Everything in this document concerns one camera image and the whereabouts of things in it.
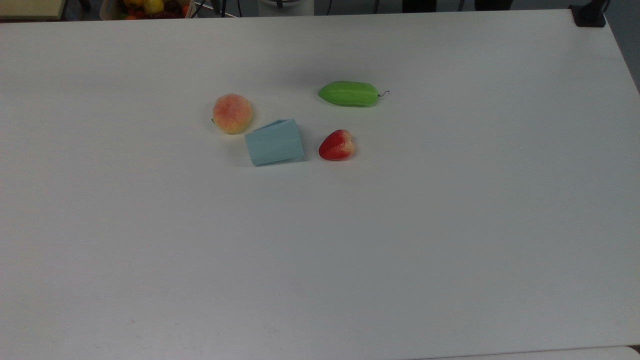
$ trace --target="gray floor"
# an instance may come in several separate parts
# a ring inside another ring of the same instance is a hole
[[[245,17],[258,16],[258,0],[229,0],[227,13],[238,16],[237,2],[241,2]],[[92,10],[83,13],[77,0],[68,0],[67,18],[69,20],[100,20],[102,0],[90,0]],[[582,5],[588,0],[514,0],[512,10],[529,9],[566,9],[569,4]],[[439,12],[453,12],[459,0],[438,0]],[[373,10],[374,0],[333,0],[331,15],[365,14]],[[402,12],[401,0],[380,0],[378,13]],[[316,15],[324,15],[329,0],[315,0]],[[473,0],[466,0],[463,11],[473,11]],[[200,17],[213,17],[214,14],[202,11]],[[640,89],[640,0],[611,0],[607,10],[607,20],[618,41],[622,55],[627,62],[636,87]]]

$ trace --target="strawberry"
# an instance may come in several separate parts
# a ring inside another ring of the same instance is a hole
[[[346,130],[336,130],[324,139],[318,153],[322,159],[340,161],[350,158],[355,150],[351,133]]]

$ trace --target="artificial peach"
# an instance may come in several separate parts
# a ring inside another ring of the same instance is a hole
[[[249,125],[252,116],[249,100],[241,95],[227,94],[216,101],[212,120],[225,133],[236,134]]]

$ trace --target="folded blue paper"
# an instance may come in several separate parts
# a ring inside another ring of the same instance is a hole
[[[251,162],[264,165],[289,159],[302,158],[302,140],[293,119],[277,120],[244,136]]]

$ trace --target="green cucumber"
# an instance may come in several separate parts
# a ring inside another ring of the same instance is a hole
[[[381,95],[378,95],[378,89],[371,84],[334,81],[320,89],[318,96],[340,106],[369,107],[374,106]]]

